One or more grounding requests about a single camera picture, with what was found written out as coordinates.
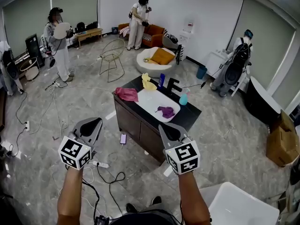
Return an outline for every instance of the faucet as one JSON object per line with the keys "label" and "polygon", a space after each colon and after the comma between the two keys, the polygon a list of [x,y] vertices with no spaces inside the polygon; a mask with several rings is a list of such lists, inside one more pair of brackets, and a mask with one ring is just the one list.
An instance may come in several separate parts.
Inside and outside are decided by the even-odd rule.
{"label": "faucet", "polygon": [[168,82],[168,86],[167,86],[167,94],[171,95],[172,94],[172,89],[177,90],[178,92],[182,91],[182,88],[174,85],[174,83],[179,83],[178,80],[174,79],[174,78],[170,78],[169,82]]}

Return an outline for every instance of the smartphone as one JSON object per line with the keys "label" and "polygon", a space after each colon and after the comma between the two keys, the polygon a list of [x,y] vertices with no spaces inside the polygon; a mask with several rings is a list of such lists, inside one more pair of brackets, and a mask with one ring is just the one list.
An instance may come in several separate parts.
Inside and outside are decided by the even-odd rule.
{"label": "smartphone", "polygon": [[126,134],[121,134],[120,144],[126,144]]}

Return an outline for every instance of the cardboard box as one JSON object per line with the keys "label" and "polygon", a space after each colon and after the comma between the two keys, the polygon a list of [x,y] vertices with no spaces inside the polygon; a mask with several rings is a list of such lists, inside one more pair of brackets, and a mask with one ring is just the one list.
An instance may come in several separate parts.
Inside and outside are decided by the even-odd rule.
{"label": "cardboard box", "polygon": [[293,120],[283,110],[281,110],[279,118],[270,126],[271,133],[278,127],[281,127],[284,131],[295,132],[295,126]]}
{"label": "cardboard box", "polygon": [[299,137],[281,127],[273,131],[267,140],[267,157],[282,167],[293,162],[300,154]]}

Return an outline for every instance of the white sink basin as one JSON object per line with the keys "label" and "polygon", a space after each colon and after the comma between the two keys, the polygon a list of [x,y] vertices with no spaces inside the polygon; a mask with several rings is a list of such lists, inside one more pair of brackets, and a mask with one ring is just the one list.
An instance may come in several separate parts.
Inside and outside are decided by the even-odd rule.
{"label": "white sink basin", "polygon": [[[161,122],[171,121],[172,118],[180,111],[179,104],[175,103],[160,91],[149,91],[143,89],[139,91],[137,95],[139,97],[139,101],[135,103]],[[162,111],[156,112],[160,106],[173,108],[175,115],[171,118],[164,118]]]}
{"label": "white sink basin", "polygon": [[230,182],[200,189],[212,225],[275,225],[279,210]]}

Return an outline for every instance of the blue trash bin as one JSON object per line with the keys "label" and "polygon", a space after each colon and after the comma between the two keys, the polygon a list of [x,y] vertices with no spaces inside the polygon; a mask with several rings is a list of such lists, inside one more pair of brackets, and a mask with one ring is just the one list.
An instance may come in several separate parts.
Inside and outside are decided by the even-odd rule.
{"label": "blue trash bin", "polygon": [[207,72],[207,68],[204,65],[199,65],[196,77],[198,79],[203,79],[206,72]]}

